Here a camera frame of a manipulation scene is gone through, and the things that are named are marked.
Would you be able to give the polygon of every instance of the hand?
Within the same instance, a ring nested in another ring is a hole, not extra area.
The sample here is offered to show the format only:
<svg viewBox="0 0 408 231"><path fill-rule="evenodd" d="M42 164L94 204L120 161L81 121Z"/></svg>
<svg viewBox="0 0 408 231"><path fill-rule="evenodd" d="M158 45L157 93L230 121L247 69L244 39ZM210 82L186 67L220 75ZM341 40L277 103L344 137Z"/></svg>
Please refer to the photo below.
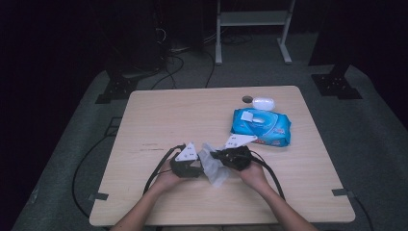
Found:
<svg viewBox="0 0 408 231"><path fill-rule="evenodd" d="M270 187L268 180L264 174L264 169L258 163L251 162L248 168L242 171L236 171L236 173L241 177L246 185L248 185L258 193L261 189Z"/></svg>
<svg viewBox="0 0 408 231"><path fill-rule="evenodd" d="M186 178L180 178L171 171L170 160L166 160L163 166L160 168L156 181L149 190L154 189L159 193L164 193L185 180Z"/></svg>

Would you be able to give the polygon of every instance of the wet wipes pack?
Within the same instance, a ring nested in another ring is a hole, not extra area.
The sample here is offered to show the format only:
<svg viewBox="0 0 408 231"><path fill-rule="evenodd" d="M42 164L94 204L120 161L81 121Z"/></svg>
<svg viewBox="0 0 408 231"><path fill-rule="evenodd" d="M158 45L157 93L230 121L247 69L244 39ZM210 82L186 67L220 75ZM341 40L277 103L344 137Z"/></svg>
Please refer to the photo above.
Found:
<svg viewBox="0 0 408 231"><path fill-rule="evenodd" d="M231 133L256 136L258 139L254 142L260 144L287 146L291 143L290 128L286 115L244 108L234 111Z"/></svg>

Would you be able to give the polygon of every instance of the white tissue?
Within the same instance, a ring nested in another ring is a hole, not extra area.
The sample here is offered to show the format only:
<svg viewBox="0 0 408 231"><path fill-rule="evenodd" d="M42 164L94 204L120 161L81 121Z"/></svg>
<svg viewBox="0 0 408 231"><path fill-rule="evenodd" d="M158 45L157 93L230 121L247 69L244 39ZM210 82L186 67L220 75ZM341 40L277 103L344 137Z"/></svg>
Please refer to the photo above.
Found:
<svg viewBox="0 0 408 231"><path fill-rule="evenodd" d="M210 180L210 183L218 188L229 177L230 169L225 167L220 160L214 159L210 151L216 151L209 144L203 143L203 149L198 152L204 173Z"/></svg>

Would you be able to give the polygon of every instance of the white triangular marker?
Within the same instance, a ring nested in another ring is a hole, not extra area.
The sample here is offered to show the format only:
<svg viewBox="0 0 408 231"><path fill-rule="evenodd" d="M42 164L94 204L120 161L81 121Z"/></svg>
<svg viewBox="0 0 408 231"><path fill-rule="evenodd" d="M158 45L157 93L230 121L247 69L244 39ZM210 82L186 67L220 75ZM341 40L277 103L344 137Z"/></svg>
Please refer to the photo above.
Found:
<svg viewBox="0 0 408 231"><path fill-rule="evenodd" d="M194 161L194 160L197 160L197 158L198 158L198 155L197 155L197 152L195 151L194 143L190 142L183 149L183 151L181 151L180 154L176 157L176 162Z"/></svg>
<svg viewBox="0 0 408 231"><path fill-rule="evenodd" d="M258 139L257 136L232 134L231 137L228 139L227 143L225 144L225 148L243 146L249 142L256 141L257 139Z"/></svg>

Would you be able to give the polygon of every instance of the white metal frame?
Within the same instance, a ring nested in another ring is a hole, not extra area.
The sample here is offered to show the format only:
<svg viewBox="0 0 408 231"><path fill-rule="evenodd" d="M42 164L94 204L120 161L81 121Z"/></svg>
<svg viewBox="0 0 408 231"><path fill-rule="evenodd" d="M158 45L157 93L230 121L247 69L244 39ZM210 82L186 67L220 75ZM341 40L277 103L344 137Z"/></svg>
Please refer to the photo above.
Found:
<svg viewBox="0 0 408 231"><path fill-rule="evenodd" d="M287 11L273 12L222 12L220 0L217 0L217 42L216 42L216 64L222 64L221 53L221 27L222 26L261 26L280 25L283 27L282 38L277 42L281 50L285 64L291 64L292 59L286 48L286 38L291 24L295 0L291 1Z"/></svg>

